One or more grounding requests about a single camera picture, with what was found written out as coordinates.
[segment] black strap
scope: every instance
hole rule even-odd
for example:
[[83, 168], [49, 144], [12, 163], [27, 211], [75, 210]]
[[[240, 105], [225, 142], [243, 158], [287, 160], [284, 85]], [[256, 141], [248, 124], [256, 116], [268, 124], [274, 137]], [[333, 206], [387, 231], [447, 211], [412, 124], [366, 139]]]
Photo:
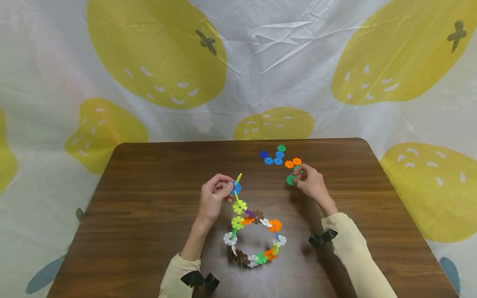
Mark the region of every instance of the black strap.
[[206, 278], [200, 274], [199, 271], [191, 271], [186, 275], [182, 276], [181, 279], [183, 283], [188, 285], [189, 287], [203, 287], [209, 292], [215, 291], [220, 281], [209, 273]]
[[329, 229], [328, 231], [324, 232], [321, 236], [312, 235], [308, 241], [313, 245], [313, 247], [318, 248], [320, 246], [325, 245], [328, 242], [331, 242], [338, 232], [335, 230]]

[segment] left hand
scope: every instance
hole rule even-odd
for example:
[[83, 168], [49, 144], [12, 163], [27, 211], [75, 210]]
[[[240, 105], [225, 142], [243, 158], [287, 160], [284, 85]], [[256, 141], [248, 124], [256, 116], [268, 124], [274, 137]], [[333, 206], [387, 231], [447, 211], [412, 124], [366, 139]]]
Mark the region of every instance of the left hand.
[[197, 221], [205, 228], [211, 228], [217, 220], [223, 201], [232, 203], [233, 181], [229, 176], [217, 174], [202, 185]]

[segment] fabric backdrop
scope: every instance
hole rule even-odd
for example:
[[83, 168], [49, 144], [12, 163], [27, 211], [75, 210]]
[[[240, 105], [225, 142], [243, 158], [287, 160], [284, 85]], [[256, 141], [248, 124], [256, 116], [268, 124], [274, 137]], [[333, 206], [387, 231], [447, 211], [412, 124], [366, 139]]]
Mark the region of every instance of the fabric backdrop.
[[476, 297], [476, 25], [475, 0], [1, 0], [0, 297], [46, 297], [120, 143], [329, 137], [369, 142]]

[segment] lime green stick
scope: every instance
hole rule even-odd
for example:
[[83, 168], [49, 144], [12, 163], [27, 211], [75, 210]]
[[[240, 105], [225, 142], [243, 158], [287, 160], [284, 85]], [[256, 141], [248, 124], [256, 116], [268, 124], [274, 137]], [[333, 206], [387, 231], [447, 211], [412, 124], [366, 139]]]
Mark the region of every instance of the lime green stick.
[[240, 182], [240, 179], [242, 178], [242, 173], [240, 173], [237, 177], [237, 180], [235, 180], [235, 185]]

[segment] forearm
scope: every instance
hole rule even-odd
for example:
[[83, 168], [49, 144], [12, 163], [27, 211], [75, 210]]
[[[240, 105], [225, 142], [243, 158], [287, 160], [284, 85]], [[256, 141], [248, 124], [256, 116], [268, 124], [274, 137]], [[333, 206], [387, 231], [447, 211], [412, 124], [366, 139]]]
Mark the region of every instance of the forearm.
[[204, 242], [210, 227], [200, 220], [196, 219], [192, 225], [189, 238], [181, 252], [181, 257], [186, 261], [195, 261], [200, 259]]
[[325, 217], [332, 216], [333, 214], [339, 213], [338, 208], [334, 200], [329, 195], [316, 196], [313, 198], [320, 209], [323, 211]]
[[189, 272], [200, 270], [200, 255], [209, 227], [196, 220], [182, 252], [172, 258], [161, 282], [159, 298], [192, 297], [194, 288], [186, 285], [181, 278]]
[[396, 298], [368, 250], [354, 222], [343, 213], [321, 220], [323, 229], [338, 232], [332, 240], [334, 253], [345, 266], [358, 298]]

